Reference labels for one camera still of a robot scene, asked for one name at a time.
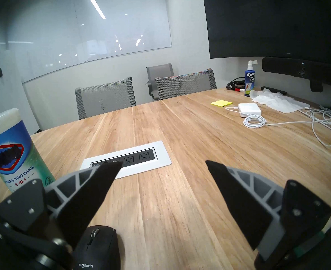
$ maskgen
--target bottle label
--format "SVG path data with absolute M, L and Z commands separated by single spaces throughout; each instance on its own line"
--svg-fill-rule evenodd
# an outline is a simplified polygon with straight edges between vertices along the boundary
M 32 179 L 55 181 L 35 148 L 23 121 L 0 134 L 0 176 L 11 192 Z
M 256 76 L 254 72 L 247 72 L 245 74 L 244 95 L 249 96 L 249 93 L 253 90 L 255 78 Z

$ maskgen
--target office chair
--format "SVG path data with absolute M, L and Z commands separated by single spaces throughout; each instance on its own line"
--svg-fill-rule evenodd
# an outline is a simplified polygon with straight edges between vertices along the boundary
M 148 85 L 149 95 L 153 99 L 159 100 L 157 83 L 155 83 L 155 78 L 174 76 L 172 64 L 169 63 L 160 66 L 147 67 L 147 73 L 149 81 L 146 84 Z
M 76 88 L 79 119 L 136 105 L 132 77 L 87 88 Z
M 168 99 L 191 93 L 217 89 L 214 73 L 211 68 L 205 71 L 155 79 L 159 99 Z

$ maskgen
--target chair armrest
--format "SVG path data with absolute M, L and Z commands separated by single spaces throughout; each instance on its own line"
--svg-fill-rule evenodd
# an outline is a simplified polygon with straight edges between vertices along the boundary
M 152 97 L 154 98 L 154 100 L 159 100 L 158 90 L 154 90 L 152 93 Z
M 148 85 L 149 95 L 150 95 L 151 97 L 153 97 L 153 95 L 152 95 L 152 91 L 153 91 L 152 84 L 148 81 L 148 82 L 146 83 L 146 85 Z

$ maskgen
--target logitech logo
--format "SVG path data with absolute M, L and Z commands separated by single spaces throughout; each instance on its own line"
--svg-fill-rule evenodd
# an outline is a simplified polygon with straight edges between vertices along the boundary
M 80 266 L 80 267 L 82 267 L 82 268 L 84 268 L 84 267 L 93 268 L 93 265 L 91 265 L 91 264 L 85 264 L 85 263 L 80 264 L 79 262 L 78 262 L 78 266 Z

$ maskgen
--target power outlet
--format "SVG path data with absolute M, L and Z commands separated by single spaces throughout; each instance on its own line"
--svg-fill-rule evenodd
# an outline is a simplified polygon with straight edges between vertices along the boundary
M 148 159 L 148 158 L 149 158 L 149 153 L 148 152 L 139 155 L 140 160 Z
M 147 149 L 147 150 L 139 151 L 136 153 L 130 153 L 127 155 L 123 155 L 120 157 L 110 158 L 105 161 L 94 162 L 94 163 L 92 163 L 92 166 L 100 166 L 103 163 L 121 161 L 121 162 L 123 162 L 122 167 L 127 167 L 127 166 L 137 165 L 142 162 L 152 161 L 154 159 L 155 159 L 155 157 L 154 157 L 152 149 Z
M 126 165 L 126 164 L 129 164 L 129 163 L 132 163 L 134 162 L 134 157 L 127 157 L 127 158 L 124 158 L 124 162 L 123 164 Z

